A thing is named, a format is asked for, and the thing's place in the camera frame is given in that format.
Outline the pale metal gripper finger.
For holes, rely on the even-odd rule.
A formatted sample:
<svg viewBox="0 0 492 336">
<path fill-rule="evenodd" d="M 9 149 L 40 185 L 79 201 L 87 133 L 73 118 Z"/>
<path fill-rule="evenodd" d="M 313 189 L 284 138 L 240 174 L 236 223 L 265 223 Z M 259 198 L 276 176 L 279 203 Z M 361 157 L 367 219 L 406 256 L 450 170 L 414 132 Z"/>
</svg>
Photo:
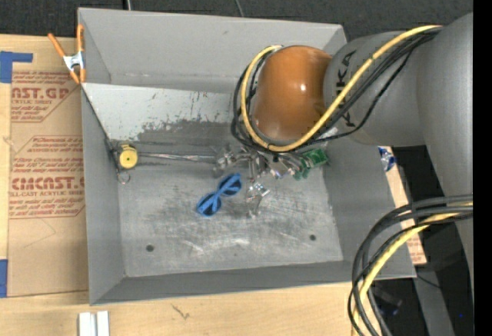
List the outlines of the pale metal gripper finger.
<svg viewBox="0 0 492 336">
<path fill-rule="evenodd" d="M 253 218 L 259 215 L 260 204 L 269 193 L 270 190 L 263 183 L 255 181 L 251 184 L 245 195 L 248 216 Z"/>
<path fill-rule="evenodd" d="M 237 155 L 232 150 L 223 150 L 216 154 L 212 174 L 215 178 L 221 177 L 230 167 L 238 162 Z"/>
</svg>

